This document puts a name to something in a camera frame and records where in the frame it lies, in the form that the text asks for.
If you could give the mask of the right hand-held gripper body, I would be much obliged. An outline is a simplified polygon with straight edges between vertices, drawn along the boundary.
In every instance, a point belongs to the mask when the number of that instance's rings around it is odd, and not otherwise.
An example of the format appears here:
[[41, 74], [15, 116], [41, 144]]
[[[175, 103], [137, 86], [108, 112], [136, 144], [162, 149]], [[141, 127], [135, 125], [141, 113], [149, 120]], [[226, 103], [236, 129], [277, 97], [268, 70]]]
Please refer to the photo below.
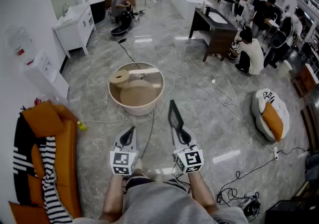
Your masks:
[[204, 164], [203, 152], [198, 144], [177, 149], [173, 155], [174, 161], [182, 174], [198, 172]]

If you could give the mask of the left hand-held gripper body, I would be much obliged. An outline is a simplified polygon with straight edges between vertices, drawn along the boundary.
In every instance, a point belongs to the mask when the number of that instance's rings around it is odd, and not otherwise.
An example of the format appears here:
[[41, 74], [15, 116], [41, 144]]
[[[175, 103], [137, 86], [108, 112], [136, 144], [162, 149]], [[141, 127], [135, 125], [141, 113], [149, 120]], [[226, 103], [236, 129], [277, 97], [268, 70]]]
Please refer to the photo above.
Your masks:
[[110, 165], [115, 175], [132, 175], [138, 162], [139, 152], [115, 146], [110, 151]]

